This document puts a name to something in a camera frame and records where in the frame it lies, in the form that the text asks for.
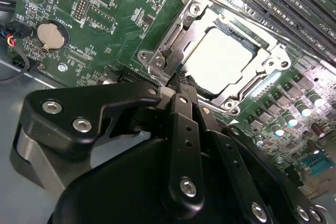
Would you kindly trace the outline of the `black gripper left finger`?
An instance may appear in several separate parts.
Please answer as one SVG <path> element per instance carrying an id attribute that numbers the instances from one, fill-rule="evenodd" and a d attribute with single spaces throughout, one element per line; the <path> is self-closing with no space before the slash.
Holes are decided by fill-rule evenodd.
<path id="1" fill-rule="evenodd" d="M 204 205 L 200 134 L 185 78 L 40 90 L 24 100 L 14 149 L 58 199 L 78 177 L 146 140 L 166 143 L 160 199 L 178 221 Z"/>

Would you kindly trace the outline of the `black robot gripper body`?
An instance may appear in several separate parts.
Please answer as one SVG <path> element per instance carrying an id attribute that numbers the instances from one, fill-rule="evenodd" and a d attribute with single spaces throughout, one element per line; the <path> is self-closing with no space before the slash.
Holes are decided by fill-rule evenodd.
<path id="1" fill-rule="evenodd" d="M 51 223 L 178 223 L 162 205 L 166 143 L 146 140 L 75 179 Z M 205 203 L 190 223 L 244 223 L 217 163 L 202 156 Z"/>

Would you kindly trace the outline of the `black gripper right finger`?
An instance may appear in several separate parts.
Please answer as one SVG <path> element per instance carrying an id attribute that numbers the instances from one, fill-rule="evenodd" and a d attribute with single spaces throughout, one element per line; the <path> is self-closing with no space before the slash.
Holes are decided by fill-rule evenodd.
<path id="1" fill-rule="evenodd" d="M 212 111 L 198 103 L 191 76 L 185 77 L 185 91 L 209 149 L 227 174 L 241 223 L 328 223 L 324 213 L 249 136 L 235 126 L 220 125 Z"/>

